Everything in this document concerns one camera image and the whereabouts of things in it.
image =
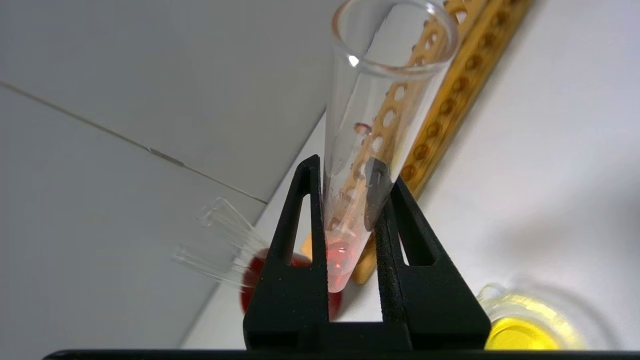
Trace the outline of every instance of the yellow liquid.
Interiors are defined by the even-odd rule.
[[[540,300],[525,295],[502,297],[505,306],[525,310],[531,318],[504,316],[492,324],[487,350],[559,350],[584,348],[582,336],[567,319]]]
[[[484,346],[490,350],[557,350],[554,334],[538,324],[522,318],[501,318],[493,328]]]

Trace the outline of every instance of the droplet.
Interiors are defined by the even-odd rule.
[[[371,134],[371,126],[363,122],[357,122],[353,126],[353,129],[358,135],[368,136],[369,134]]]

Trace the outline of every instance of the red liquid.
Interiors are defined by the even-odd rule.
[[[249,308],[249,303],[253,297],[255,286],[258,284],[258,279],[260,278],[260,273],[264,267],[264,260],[267,257],[268,251],[269,249],[262,249],[258,251],[258,254],[253,257],[251,262],[249,262],[249,266],[244,272],[242,283],[245,286],[243,286],[240,291],[240,305],[242,306],[244,313],[246,313],[246,310]],[[306,256],[293,254],[291,265],[296,267],[306,267],[311,265],[311,260]],[[338,315],[341,303],[342,292],[329,293],[329,320],[335,319]]]

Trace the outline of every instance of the white table surface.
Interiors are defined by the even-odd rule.
[[[620,346],[634,349],[639,15],[640,1],[538,1],[419,199],[472,291],[519,277],[556,286],[596,309]],[[324,118],[257,222],[265,238],[297,163],[323,147]],[[345,291],[341,321],[381,320],[375,275]],[[218,288],[184,346],[244,348],[235,290]]]

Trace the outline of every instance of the glass tube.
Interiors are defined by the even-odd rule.
[[[329,292],[346,285],[458,48],[423,0],[349,0],[334,14],[323,213]]]

